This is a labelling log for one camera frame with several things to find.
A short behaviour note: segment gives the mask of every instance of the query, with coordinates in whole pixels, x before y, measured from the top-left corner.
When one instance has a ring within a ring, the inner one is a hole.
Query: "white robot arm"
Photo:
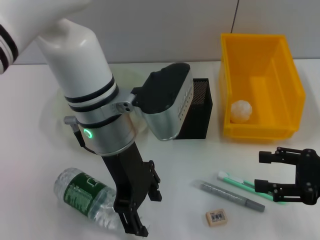
[[[144,117],[160,140],[180,132],[193,96],[186,63],[153,72],[142,87],[119,89],[96,35],[64,17],[84,9],[90,0],[1,0],[0,74],[34,40],[44,54],[75,116],[65,118],[81,147],[85,130],[93,150],[102,156],[116,184],[114,210],[126,233],[146,237],[137,209],[148,194],[161,201],[160,179],[153,161],[143,162],[135,144],[131,111]]]

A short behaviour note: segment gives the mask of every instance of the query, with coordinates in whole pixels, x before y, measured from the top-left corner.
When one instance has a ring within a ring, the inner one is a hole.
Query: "white ball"
[[[235,124],[243,124],[249,120],[252,114],[252,106],[249,102],[239,100],[231,105],[230,119]]]

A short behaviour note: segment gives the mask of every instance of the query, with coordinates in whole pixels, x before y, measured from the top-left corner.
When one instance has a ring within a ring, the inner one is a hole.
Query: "plastic water bottle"
[[[84,214],[99,226],[123,229],[114,210],[116,191],[77,168],[64,170],[54,183],[56,197]]]

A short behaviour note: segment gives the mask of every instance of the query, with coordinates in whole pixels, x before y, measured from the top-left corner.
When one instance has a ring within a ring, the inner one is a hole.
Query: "white wall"
[[[233,32],[285,34],[294,58],[320,58],[320,0],[240,0]]]
[[[110,63],[217,60],[237,0],[93,0],[70,20],[92,29]],[[16,64],[45,63],[35,43]]]

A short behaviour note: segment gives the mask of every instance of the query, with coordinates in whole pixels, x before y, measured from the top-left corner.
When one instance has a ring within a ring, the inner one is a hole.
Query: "green indicator light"
[[[88,129],[84,129],[83,132],[88,138],[92,139],[93,135]]]

